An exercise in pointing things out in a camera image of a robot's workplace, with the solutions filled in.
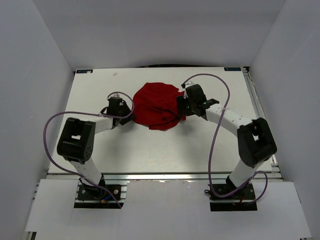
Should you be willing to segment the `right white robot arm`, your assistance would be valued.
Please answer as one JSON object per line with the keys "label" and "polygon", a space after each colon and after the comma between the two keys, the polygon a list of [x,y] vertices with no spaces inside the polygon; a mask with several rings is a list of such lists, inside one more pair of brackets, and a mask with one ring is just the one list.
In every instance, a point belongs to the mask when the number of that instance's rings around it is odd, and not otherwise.
{"label": "right white robot arm", "polygon": [[182,84],[183,95],[176,98],[178,114],[182,117],[196,115],[217,124],[237,138],[239,162],[226,179],[226,195],[236,200],[244,193],[243,185],[255,171],[277,152],[277,146],[266,119],[242,116],[218,100],[208,99],[199,84]]}

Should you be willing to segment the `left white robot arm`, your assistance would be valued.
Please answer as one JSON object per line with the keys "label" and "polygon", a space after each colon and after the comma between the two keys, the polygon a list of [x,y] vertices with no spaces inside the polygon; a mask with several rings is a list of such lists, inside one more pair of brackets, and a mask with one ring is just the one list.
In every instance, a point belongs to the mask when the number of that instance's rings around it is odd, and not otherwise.
{"label": "left white robot arm", "polygon": [[57,144],[57,154],[73,165],[83,183],[89,186],[88,193],[96,200],[105,196],[106,187],[101,183],[103,175],[92,159],[95,136],[118,125],[125,125],[133,118],[126,101],[112,96],[99,116],[87,120],[69,117],[65,121]]}

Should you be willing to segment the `red t-shirt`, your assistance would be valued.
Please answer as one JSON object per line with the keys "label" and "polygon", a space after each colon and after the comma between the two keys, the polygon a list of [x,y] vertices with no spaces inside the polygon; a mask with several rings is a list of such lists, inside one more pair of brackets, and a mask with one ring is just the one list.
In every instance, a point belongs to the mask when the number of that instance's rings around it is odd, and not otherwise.
{"label": "red t-shirt", "polygon": [[184,93],[171,84],[147,82],[134,97],[134,121],[150,130],[166,131],[181,120],[176,97]]}

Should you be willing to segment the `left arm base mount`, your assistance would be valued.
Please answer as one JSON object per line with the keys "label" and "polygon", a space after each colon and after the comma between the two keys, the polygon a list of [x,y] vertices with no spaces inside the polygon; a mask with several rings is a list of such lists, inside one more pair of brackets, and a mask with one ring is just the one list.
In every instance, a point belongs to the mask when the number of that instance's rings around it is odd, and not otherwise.
{"label": "left arm base mount", "polygon": [[127,186],[123,184],[106,184],[105,187],[110,193],[102,189],[94,190],[93,186],[89,187],[79,183],[73,207],[75,209],[120,209],[114,198],[122,207],[126,197]]}

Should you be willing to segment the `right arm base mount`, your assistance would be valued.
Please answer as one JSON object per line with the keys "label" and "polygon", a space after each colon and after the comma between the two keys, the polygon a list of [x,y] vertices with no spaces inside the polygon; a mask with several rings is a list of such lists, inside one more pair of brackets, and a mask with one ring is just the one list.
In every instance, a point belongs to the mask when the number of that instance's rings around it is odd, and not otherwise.
{"label": "right arm base mount", "polygon": [[209,187],[204,190],[204,193],[209,196],[211,212],[250,212],[258,210],[257,203],[252,203],[256,199],[256,195],[251,183],[225,198],[215,196]]}

